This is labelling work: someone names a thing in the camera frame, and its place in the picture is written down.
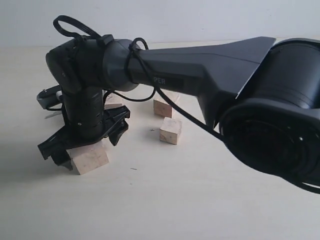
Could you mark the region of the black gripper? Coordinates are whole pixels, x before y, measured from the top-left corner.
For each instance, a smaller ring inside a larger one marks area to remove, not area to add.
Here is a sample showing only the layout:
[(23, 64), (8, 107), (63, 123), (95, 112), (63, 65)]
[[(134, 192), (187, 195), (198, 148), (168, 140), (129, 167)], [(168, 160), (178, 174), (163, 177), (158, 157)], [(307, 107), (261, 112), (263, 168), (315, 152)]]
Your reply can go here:
[(73, 170), (67, 150), (89, 146), (108, 138), (116, 146), (129, 129), (126, 106), (104, 109), (103, 91), (87, 87), (75, 94), (62, 91), (61, 108), (64, 126), (38, 145), (42, 157), (52, 158), (57, 166)]

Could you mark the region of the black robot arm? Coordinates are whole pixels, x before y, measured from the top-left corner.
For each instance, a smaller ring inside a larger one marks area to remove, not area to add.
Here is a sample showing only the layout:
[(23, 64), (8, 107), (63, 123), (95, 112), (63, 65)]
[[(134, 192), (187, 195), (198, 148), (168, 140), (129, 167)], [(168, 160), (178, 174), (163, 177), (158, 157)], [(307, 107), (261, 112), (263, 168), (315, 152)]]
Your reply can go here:
[(139, 38), (74, 35), (50, 50), (57, 86), (37, 95), (64, 126), (38, 145), (70, 169), (69, 149), (128, 130), (127, 107), (105, 110), (106, 96), (143, 84), (197, 98), (204, 121), (180, 114), (222, 141), (242, 163), (312, 193), (320, 191), (320, 42), (255, 37), (221, 45), (141, 49)]

